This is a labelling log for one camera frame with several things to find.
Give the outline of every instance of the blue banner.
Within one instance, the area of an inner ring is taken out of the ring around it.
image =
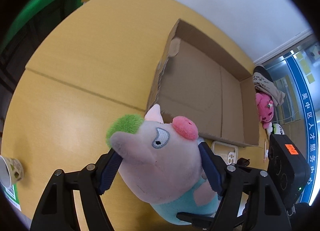
[[[316,114],[313,107],[312,99],[309,89],[303,74],[298,66],[297,61],[293,56],[286,59],[287,64],[291,70],[295,84],[298,89],[301,105],[303,108],[303,114],[306,127],[306,148],[307,148],[307,160],[311,167],[311,176],[308,179],[308,183],[305,186],[301,202],[310,202],[312,190],[315,184],[317,162],[318,162],[318,129],[316,122]]]

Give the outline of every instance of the paper cup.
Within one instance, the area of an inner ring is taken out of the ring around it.
[[[6,188],[23,179],[23,167],[16,158],[0,156],[0,182]]]

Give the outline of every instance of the pink plush pig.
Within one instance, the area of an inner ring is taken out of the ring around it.
[[[183,116],[164,124],[157,104],[144,119],[118,119],[107,133],[107,143],[123,158],[119,173],[124,182],[176,225],[190,224],[176,218],[178,212],[211,216],[218,208],[217,193],[202,178],[197,138],[196,125]]]
[[[274,114],[273,101],[271,97],[263,92],[256,93],[256,104],[259,111],[260,121],[263,128],[268,128]]]

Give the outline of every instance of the blue gripper pad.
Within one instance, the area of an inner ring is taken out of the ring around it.
[[[221,183],[221,175],[217,170],[215,164],[210,159],[207,151],[205,150],[202,143],[199,144],[199,151],[202,160],[202,167],[204,169],[205,174],[207,175],[209,184],[213,191],[217,192],[218,195],[223,191],[222,183]]]
[[[98,194],[102,195],[106,190],[111,187],[111,184],[116,176],[116,173],[122,162],[122,157],[114,152],[102,171],[100,185],[98,187]]]

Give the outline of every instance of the green hair tuft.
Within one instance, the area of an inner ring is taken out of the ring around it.
[[[110,138],[115,132],[127,132],[136,134],[144,119],[138,114],[126,114],[116,120],[107,131],[106,143],[111,148]]]

